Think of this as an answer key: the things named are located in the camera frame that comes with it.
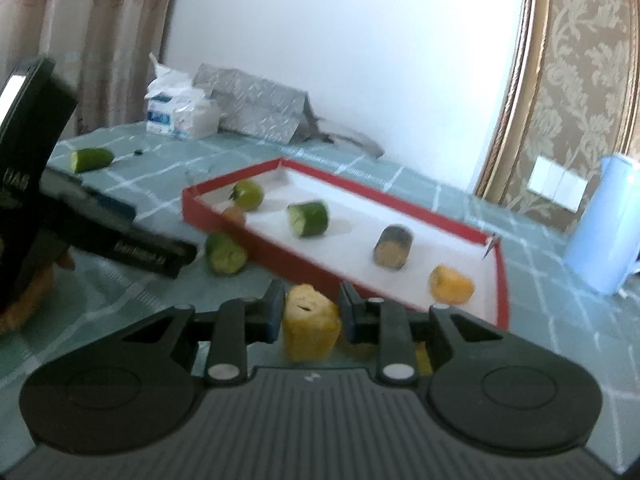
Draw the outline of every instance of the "green checkered tablecloth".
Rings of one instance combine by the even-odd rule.
[[[395,163],[371,160],[355,148],[318,142],[281,146],[232,134],[180,141],[128,124],[63,140],[51,163],[66,169],[69,153],[87,146],[108,146],[116,160],[106,170],[85,174],[86,184],[135,204],[142,225],[199,246],[205,236],[182,222],[180,191],[283,155],[497,232],[506,259],[510,330],[580,363],[597,378],[604,405],[589,441],[597,456],[620,471],[640,454],[640,283],[627,284],[625,300],[593,294],[562,263],[565,240],[555,231]],[[138,149],[142,156],[133,155]],[[177,280],[168,280],[79,251],[73,256],[76,271],[57,272],[55,290],[38,315],[20,333],[0,338],[0,471],[33,449],[18,393],[43,362],[175,303],[206,311],[238,296],[261,296],[274,277],[251,263],[237,276],[215,277],[199,257]],[[286,364],[280,342],[251,345],[248,357],[250,365]],[[353,360],[339,351],[318,364],[349,365]]]

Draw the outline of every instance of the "curtain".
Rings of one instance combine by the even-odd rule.
[[[19,60],[47,54],[78,92],[62,138],[140,120],[168,3],[0,0],[0,84]]]

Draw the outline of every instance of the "blue pitcher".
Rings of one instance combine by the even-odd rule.
[[[564,254],[591,288],[615,294],[640,272],[640,164],[615,153],[602,159],[602,181]]]

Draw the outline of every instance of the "beige damask wallpaper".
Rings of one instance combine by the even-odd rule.
[[[574,227],[599,182],[599,159],[618,136],[629,59],[629,0],[551,0],[538,96],[504,206]],[[577,214],[527,191],[539,155],[589,181]]]

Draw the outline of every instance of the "white tissue paper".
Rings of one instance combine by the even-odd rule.
[[[214,99],[207,99],[205,91],[194,88],[191,78],[158,63],[154,64],[156,78],[149,83],[145,99],[146,130],[181,139],[201,139],[217,133],[220,107]]]

